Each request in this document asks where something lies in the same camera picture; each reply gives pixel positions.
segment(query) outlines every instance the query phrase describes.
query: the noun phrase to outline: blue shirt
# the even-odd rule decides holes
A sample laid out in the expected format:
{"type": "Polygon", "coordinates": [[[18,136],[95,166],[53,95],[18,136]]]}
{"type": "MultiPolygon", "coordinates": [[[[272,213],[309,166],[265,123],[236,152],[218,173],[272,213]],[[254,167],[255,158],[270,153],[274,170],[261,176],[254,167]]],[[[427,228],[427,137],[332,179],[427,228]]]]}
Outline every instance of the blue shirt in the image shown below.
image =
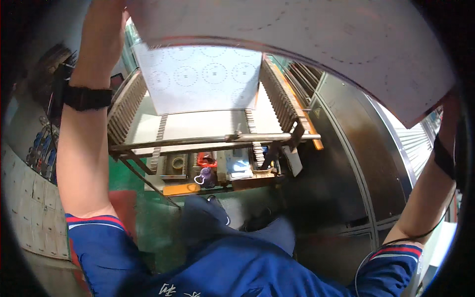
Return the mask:
{"type": "MultiPolygon", "coordinates": [[[[239,236],[211,242],[178,269],[152,275],[116,217],[67,214],[66,221],[94,296],[356,296],[354,282],[329,284],[278,246],[239,236]]],[[[359,295],[399,296],[421,252],[414,245],[391,245],[374,253],[358,273],[359,295]]]]}

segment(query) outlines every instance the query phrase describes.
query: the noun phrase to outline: shoe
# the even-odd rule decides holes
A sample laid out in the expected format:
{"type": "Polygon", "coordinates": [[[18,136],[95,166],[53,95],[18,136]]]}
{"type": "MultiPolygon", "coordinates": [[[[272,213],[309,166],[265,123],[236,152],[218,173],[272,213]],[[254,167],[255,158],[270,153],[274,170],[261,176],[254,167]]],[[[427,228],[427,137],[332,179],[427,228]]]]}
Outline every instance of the shoe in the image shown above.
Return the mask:
{"type": "Polygon", "coordinates": [[[261,230],[267,227],[276,218],[277,216],[273,214],[272,210],[266,207],[264,210],[262,210],[259,216],[252,217],[244,221],[244,225],[242,225],[239,230],[244,232],[254,232],[261,230]]]}
{"type": "MultiPolygon", "coordinates": [[[[221,204],[221,202],[218,200],[218,198],[216,198],[215,195],[210,195],[206,198],[206,200],[208,202],[212,202],[212,203],[217,203],[222,209],[224,209],[223,205],[221,204]]],[[[226,218],[227,218],[227,222],[226,222],[226,226],[229,226],[231,224],[231,218],[228,216],[228,214],[226,214],[226,218]]]]}

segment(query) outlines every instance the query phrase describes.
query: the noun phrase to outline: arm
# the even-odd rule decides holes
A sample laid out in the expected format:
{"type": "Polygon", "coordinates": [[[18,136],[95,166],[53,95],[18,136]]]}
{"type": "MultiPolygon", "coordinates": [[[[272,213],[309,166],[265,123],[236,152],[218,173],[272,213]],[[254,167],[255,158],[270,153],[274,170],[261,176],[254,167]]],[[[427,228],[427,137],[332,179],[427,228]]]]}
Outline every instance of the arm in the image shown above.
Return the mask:
{"type": "MultiPolygon", "coordinates": [[[[123,0],[92,1],[70,86],[109,88],[124,44],[123,9],[123,0]]],[[[117,296],[150,276],[109,202],[106,126],[107,108],[79,112],[63,107],[57,156],[59,195],[68,235],[94,296],[117,296]]]]}
{"type": "MultiPolygon", "coordinates": [[[[449,98],[444,102],[444,118],[439,139],[448,152],[453,152],[458,102],[449,98]]],[[[434,153],[419,176],[400,219],[392,227],[384,243],[417,237],[437,225],[447,200],[455,189],[453,181],[434,161],[434,153]]],[[[383,246],[368,255],[368,262],[357,271],[348,289],[354,296],[400,296],[418,266],[423,245],[430,235],[383,246]]]]}
{"type": "MultiPolygon", "coordinates": [[[[85,17],[70,86],[107,89],[124,44],[124,1],[93,1],[85,17]]],[[[57,179],[67,213],[117,216],[108,199],[107,109],[78,112],[65,105],[58,143],[57,179]]]]}
{"type": "MultiPolygon", "coordinates": [[[[444,117],[439,130],[439,139],[451,156],[454,151],[458,115],[458,101],[455,97],[449,97],[444,102],[444,117]]],[[[434,152],[432,152],[400,219],[393,226],[384,243],[422,235],[435,227],[454,190],[455,181],[435,164],[434,152]]],[[[422,247],[429,237],[430,235],[427,235],[417,239],[413,244],[422,247]]]]}

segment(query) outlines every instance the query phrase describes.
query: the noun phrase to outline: black wristband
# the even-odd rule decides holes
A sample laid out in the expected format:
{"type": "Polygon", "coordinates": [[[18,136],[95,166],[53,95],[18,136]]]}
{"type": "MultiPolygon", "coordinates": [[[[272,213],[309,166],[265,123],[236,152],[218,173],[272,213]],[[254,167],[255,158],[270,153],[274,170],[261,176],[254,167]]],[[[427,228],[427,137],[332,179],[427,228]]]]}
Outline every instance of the black wristband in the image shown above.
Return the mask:
{"type": "Polygon", "coordinates": [[[442,145],[437,134],[434,141],[434,161],[452,180],[455,180],[454,159],[442,145]]]}
{"type": "Polygon", "coordinates": [[[112,101],[112,90],[92,90],[87,87],[67,86],[63,94],[63,103],[77,111],[101,109],[112,101]]]}

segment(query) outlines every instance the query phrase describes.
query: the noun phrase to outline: person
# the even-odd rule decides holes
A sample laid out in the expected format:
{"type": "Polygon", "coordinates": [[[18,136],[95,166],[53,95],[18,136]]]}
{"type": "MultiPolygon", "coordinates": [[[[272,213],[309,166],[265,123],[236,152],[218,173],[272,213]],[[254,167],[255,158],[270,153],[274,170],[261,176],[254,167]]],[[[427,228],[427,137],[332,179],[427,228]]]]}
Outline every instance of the person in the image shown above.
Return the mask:
{"type": "MultiPolygon", "coordinates": [[[[124,7],[123,0],[91,3],[71,88],[110,87],[124,44],[124,7]]],[[[295,235],[285,218],[240,232],[227,226],[216,199],[189,196],[182,211],[186,263],[152,275],[108,200],[107,108],[78,111],[72,105],[66,103],[62,113],[57,182],[68,234],[94,296],[399,296],[428,240],[418,235],[437,225],[455,190],[433,152],[384,241],[391,244],[373,253],[346,287],[323,281],[292,258],[295,235]]],[[[457,106],[455,100],[444,105],[438,134],[444,152],[453,152],[457,106]]]]}

